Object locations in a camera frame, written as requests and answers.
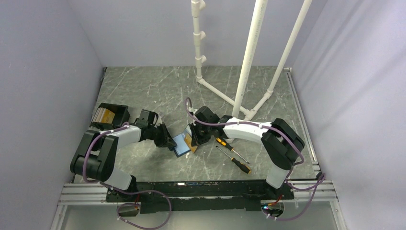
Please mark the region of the dark blue card holder wallet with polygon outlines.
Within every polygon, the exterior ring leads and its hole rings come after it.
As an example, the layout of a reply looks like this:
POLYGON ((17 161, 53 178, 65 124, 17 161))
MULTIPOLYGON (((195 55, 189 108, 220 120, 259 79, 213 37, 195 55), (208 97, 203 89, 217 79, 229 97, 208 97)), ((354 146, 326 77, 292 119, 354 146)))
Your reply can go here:
POLYGON ((184 141, 183 133, 175 136, 173 139, 177 143, 177 146, 173 150, 175 152, 176 157, 180 157, 182 155, 185 155, 185 154, 191 152, 184 141))

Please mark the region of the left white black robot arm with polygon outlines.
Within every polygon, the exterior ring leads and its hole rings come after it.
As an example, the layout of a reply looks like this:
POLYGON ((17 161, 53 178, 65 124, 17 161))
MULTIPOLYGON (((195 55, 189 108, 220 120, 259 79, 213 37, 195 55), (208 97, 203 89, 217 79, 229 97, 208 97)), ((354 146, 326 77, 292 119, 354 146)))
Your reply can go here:
POLYGON ((120 148, 144 140, 152 140, 158 148, 173 150, 177 146, 159 114, 142 110, 134 123, 125 122, 107 131, 86 131, 72 158, 70 171, 87 183, 100 183, 119 191, 123 200, 132 201, 138 193, 136 178, 118 169, 115 159, 120 148))

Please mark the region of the orange credit card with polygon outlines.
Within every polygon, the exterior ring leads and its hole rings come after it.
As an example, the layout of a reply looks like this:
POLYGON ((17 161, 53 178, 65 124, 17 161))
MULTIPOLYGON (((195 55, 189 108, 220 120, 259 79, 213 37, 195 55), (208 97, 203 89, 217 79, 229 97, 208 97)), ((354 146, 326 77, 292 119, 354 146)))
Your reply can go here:
POLYGON ((190 149, 190 151, 192 153, 195 153, 198 148, 198 144, 192 138, 192 131, 189 126, 186 126, 183 134, 184 134, 184 141, 185 141, 186 145, 188 146, 188 148, 190 149))

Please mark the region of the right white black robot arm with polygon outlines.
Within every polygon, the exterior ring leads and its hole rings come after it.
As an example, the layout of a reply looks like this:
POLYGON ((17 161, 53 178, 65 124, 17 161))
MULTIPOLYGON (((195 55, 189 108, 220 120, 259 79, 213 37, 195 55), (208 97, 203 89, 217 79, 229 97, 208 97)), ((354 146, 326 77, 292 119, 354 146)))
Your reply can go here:
POLYGON ((199 146, 212 137, 222 139, 242 139, 261 144, 266 150, 271 166, 264 185, 264 194, 270 199, 282 193, 282 184, 290 176, 294 166, 303 163, 302 138, 281 118, 272 122, 252 122, 230 115, 219 117, 207 106, 188 114, 191 145, 199 146))

